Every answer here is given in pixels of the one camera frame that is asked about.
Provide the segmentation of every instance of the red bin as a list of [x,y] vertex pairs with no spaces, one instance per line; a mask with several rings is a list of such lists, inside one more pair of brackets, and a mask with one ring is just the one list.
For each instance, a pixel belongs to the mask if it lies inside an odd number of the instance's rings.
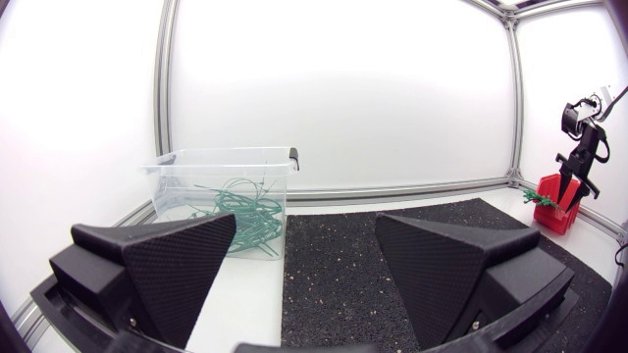
[[[562,200],[560,200],[560,203],[558,203],[558,206],[561,210],[566,210],[567,207],[569,207],[569,203],[571,202],[571,199],[573,199],[573,195],[576,193],[576,189],[578,188],[578,186],[580,186],[580,181],[572,178],[569,182],[569,186],[567,186],[565,194],[562,196]],[[553,176],[544,176],[539,182],[539,187],[537,187],[537,193],[541,196],[549,197],[551,201],[556,203],[556,199],[558,199],[559,188],[559,174]],[[540,224],[555,231],[556,233],[564,235],[565,232],[576,220],[576,215],[578,214],[579,208],[580,201],[578,201],[578,203],[575,204],[568,212],[557,210],[552,206],[537,205],[537,207],[534,209],[534,219],[537,220]]]

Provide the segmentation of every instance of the rubber mat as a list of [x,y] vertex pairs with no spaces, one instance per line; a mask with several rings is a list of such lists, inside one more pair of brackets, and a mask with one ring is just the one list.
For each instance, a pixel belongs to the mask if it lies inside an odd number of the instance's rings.
[[[525,227],[481,199],[386,212],[470,227]],[[540,351],[578,352],[600,319],[611,286],[546,238],[539,247],[575,272],[571,289],[580,296]],[[375,212],[288,217],[282,345],[354,343],[374,343],[380,352],[420,350],[375,237]]]

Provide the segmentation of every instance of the plastic storage container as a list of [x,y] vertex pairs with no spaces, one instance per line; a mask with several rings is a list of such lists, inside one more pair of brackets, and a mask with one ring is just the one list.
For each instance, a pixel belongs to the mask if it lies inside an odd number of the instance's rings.
[[[558,203],[561,210],[566,210],[567,207],[569,207],[569,203],[571,202],[571,199],[573,199],[573,195],[576,193],[578,186],[580,186],[580,181],[571,179],[565,194],[562,196],[562,200]],[[556,174],[553,176],[544,176],[539,182],[537,193],[539,195],[549,197],[551,201],[555,203],[558,199],[559,188],[560,175]],[[557,210],[552,206],[537,206],[534,209],[534,219],[556,233],[564,235],[576,220],[579,208],[580,202],[575,204],[568,212]]]
[[286,187],[298,171],[289,147],[175,151],[144,166],[157,222],[234,213],[237,231],[227,256],[284,256]]

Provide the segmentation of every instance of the white backdrop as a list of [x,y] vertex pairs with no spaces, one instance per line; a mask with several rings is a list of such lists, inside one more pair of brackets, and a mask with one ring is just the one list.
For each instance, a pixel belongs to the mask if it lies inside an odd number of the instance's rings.
[[11,1],[0,19],[0,300],[52,274],[70,226],[146,201],[160,1]]
[[294,146],[292,190],[502,177],[502,24],[461,0],[182,1],[175,149]]
[[[628,85],[628,60],[604,7],[524,20],[518,34],[525,95],[521,170],[526,180],[538,183],[558,173],[556,153],[568,157],[577,145],[560,130],[565,104],[603,85],[619,94]],[[602,127],[610,161],[594,162],[589,179],[601,194],[582,204],[621,224],[628,219],[628,97],[615,105]],[[605,156],[603,145],[598,151]]]

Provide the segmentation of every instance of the green wire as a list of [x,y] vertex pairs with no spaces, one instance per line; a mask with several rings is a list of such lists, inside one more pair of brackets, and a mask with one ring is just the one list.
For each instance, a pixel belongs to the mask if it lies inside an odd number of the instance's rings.
[[551,201],[551,199],[549,197],[541,196],[538,193],[536,193],[535,191],[525,190],[525,191],[523,191],[523,197],[525,197],[527,199],[527,200],[523,201],[523,203],[528,203],[528,202],[532,201],[532,202],[536,203],[539,206],[552,206],[556,210],[562,211],[560,206],[556,205],[556,203]]
[[[229,191],[229,189],[247,184],[251,184],[255,188],[254,198],[238,195]],[[216,206],[213,211],[206,211],[188,205],[195,210],[188,218],[195,219],[233,213],[235,215],[237,230],[228,253],[231,254],[238,251],[258,248],[270,257],[279,256],[277,251],[268,245],[270,240],[278,238],[283,234],[282,221],[274,217],[282,213],[284,210],[282,205],[275,200],[264,197],[273,185],[274,183],[271,184],[270,187],[264,188],[264,180],[261,182],[253,182],[242,177],[228,180],[225,182],[222,189],[195,185],[196,187],[202,187],[217,192],[214,197]]]

